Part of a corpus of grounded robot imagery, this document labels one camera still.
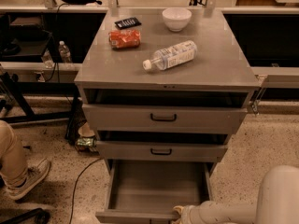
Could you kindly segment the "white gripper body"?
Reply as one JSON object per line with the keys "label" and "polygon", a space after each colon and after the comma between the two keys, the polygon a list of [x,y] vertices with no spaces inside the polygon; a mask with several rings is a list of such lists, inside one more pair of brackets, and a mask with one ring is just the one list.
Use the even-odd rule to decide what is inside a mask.
{"label": "white gripper body", "polygon": [[186,205],[181,211],[182,224],[203,224],[203,220],[199,215],[199,207],[194,205]]}

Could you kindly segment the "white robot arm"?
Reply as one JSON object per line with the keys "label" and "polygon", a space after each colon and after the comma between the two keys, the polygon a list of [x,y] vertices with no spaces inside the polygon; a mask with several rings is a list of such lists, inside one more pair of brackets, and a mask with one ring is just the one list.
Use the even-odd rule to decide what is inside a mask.
{"label": "white robot arm", "polygon": [[257,203],[228,204],[206,201],[175,206],[172,224],[299,224],[299,169],[280,165],[266,173]]}

